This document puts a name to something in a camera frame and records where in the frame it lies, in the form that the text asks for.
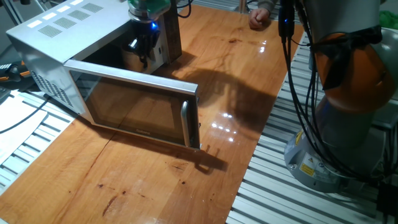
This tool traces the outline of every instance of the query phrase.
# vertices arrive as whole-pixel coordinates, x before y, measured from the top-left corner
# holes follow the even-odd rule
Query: person's arm
[[[262,26],[262,23],[269,18],[272,10],[274,10],[278,0],[259,0],[258,9],[250,11],[249,26],[252,29],[257,29]]]
[[[267,9],[269,14],[271,14],[272,10],[274,10],[276,2],[278,0],[259,0],[258,6],[259,9]]]

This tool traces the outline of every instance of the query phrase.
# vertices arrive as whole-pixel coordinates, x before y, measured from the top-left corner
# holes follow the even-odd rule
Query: wood grain
[[[180,30],[182,57],[156,74],[199,84],[202,150],[94,128],[79,118],[0,197],[0,218],[225,222],[286,74],[277,23],[254,31],[247,15],[193,6]],[[302,32],[297,26],[294,39]]]

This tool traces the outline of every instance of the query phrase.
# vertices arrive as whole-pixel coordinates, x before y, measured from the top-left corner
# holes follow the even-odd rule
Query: microwave door handle
[[[191,143],[189,140],[189,130],[188,130],[188,101],[184,101],[181,107],[181,123],[182,123],[182,133],[184,135],[185,146],[190,147]]]

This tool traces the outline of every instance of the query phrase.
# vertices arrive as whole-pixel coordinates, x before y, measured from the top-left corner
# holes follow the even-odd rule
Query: microwave window
[[[93,120],[112,128],[183,144],[178,93],[71,71]]]

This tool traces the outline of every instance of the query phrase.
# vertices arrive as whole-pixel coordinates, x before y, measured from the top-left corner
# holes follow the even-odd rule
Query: microwave vent
[[[69,104],[69,106],[73,107],[71,101],[69,100],[68,95],[65,93],[63,89],[59,88],[57,85],[54,85],[53,83],[50,83],[48,80],[44,79],[41,75],[38,75],[35,72],[32,72],[32,74],[35,77],[37,85],[39,87],[53,94],[52,96],[53,98],[60,99],[63,102]]]
[[[39,29],[39,32],[52,38],[52,37],[55,37],[56,35],[60,34],[62,31],[60,31],[57,28],[54,28],[50,25],[47,25],[47,26]]]
[[[68,16],[82,21],[82,20],[86,19],[87,17],[89,17],[90,15],[87,13],[84,13],[82,11],[75,10],[75,11],[69,13]]]
[[[69,20],[67,18],[64,18],[64,17],[61,18],[61,19],[56,20],[54,23],[56,25],[58,25],[58,26],[61,26],[61,27],[65,28],[65,29],[68,29],[71,26],[76,24],[76,22],[73,22],[73,21],[71,21],[71,20]]]
[[[90,11],[90,12],[94,12],[94,13],[96,13],[96,12],[98,12],[99,10],[103,9],[103,7],[97,6],[96,4],[93,4],[93,3],[88,3],[88,4],[84,5],[84,6],[81,7],[81,8],[82,8],[82,9],[86,9],[86,10],[88,10],[88,11]]]

